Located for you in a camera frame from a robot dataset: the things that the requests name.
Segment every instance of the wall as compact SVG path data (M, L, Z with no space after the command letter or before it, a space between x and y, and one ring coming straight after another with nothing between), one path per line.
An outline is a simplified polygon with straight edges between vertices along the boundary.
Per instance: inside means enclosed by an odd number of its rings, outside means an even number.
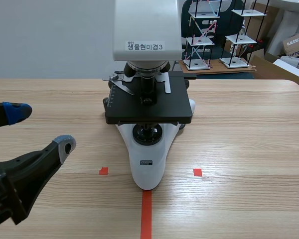
M0 0L0 78L101 78L112 60L114 0Z

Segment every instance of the wooden table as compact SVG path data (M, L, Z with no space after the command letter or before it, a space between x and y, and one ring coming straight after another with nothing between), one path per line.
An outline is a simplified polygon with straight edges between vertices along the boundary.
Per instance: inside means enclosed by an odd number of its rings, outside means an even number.
M119 132L105 123L108 93L100 80L0 79L0 102L33 107L25 122L0 128L0 161L60 134L78 142L29 218L0 225L0 239L140 238L142 191ZM195 117L152 192L152 238L299 239L299 86L200 80L189 95Z

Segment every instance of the red tape marker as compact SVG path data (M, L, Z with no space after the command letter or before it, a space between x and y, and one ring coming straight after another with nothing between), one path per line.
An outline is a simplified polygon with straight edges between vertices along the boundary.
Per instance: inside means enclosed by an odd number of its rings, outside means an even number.
M151 191L143 191L141 239L151 239Z
M200 168L194 168L194 176L195 177L202 177L203 173Z
M99 175L108 175L109 174L109 168L103 168L99 171Z

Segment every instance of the white microscope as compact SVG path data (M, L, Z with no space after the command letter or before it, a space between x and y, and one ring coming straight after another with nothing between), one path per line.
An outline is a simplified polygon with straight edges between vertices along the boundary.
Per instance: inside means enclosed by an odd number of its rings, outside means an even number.
M179 11L177 0L115 4L113 56L127 63L110 76L105 117L119 129L133 179L144 190L160 183L171 144L195 110L184 76L168 73L169 61L182 55Z

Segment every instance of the blue fingertip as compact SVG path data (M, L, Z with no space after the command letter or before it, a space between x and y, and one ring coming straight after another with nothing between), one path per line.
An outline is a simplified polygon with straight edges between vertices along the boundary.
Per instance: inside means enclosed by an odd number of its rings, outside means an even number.
M10 102L3 102L3 108L9 125L16 124L30 117L32 108L28 104L13 106Z

